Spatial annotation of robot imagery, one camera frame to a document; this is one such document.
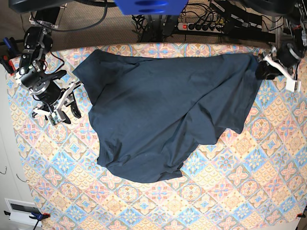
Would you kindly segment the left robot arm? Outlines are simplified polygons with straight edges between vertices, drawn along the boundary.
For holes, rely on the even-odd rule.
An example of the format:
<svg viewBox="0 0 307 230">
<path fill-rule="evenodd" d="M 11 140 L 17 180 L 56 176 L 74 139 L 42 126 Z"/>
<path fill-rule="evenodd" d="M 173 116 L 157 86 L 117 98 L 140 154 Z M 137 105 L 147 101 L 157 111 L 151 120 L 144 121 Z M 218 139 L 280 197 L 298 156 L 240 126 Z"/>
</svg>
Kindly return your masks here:
<svg viewBox="0 0 307 230">
<path fill-rule="evenodd" d="M 307 2 L 305 0 L 241 0 L 247 8 L 260 13 L 267 32 L 276 32 L 281 43 L 267 54 L 289 75 L 298 79 L 297 69 L 307 51 Z"/>
</svg>

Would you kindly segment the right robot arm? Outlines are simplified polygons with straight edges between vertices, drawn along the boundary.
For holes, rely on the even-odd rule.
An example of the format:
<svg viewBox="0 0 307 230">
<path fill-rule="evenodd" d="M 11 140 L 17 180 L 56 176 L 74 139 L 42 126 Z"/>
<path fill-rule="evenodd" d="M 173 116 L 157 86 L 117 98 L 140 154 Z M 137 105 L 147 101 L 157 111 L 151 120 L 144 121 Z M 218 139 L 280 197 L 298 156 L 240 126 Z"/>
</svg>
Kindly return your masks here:
<svg viewBox="0 0 307 230">
<path fill-rule="evenodd" d="M 71 120 L 62 110 L 70 107 L 76 118 L 81 118 L 74 96 L 74 89 L 80 82 L 73 82 L 68 88 L 60 88 L 55 81 L 67 74 L 58 69 L 46 73 L 46 54 L 53 46 L 52 30 L 57 28 L 63 0 L 11 0 L 9 7 L 18 13 L 36 12 L 30 17 L 32 26 L 25 32 L 24 49 L 21 53 L 16 82 L 36 100 L 42 103 L 33 109 L 32 117 L 43 115 L 53 126 L 70 124 Z"/>
</svg>

